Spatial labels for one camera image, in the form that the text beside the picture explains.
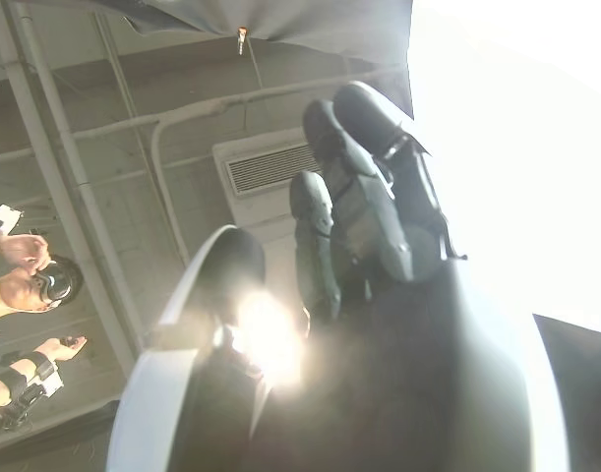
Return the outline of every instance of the man wearing vr headset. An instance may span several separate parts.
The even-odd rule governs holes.
[[[0,318],[11,313],[48,312],[72,302],[82,288],[84,280],[79,267],[66,258],[51,258],[47,243],[40,236],[8,236],[0,231],[0,255],[18,266],[0,277]],[[70,339],[67,344],[48,339],[0,370],[0,407],[22,394],[27,383],[52,363],[72,359],[86,339]]]

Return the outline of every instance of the air conditioner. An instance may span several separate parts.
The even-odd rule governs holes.
[[[289,183],[301,170],[320,169],[302,129],[220,143],[212,156],[235,224],[263,244],[269,289],[299,309]]]

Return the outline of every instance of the black wristband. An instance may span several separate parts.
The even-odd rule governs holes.
[[[0,381],[9,389],[12,401],[21,396],[27,388],[27,378],[11,367],[0,370]]]
[[[41,352],[28,352],[27,354],[23,354],[21,359],[27,359],[35,364],[35,373],[40,377],[41,381],[55,372],[55,367],[53,367],[49,358]]]

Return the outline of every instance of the air vent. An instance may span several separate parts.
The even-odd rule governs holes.
[[[237,197],[284,184],[301,170],[320,171],[308,145],[226,162]]]

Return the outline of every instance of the black hair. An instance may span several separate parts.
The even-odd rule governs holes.
[[[71,279],[71,291],[69,294],[62,299],[60,307],[71,303],[77,298],[77,295],[84,286],[84,275],[78,264],[64,256],[58,256],[56,254],[51,255],[51,260],[55,261],[57,265],[70,277]]]

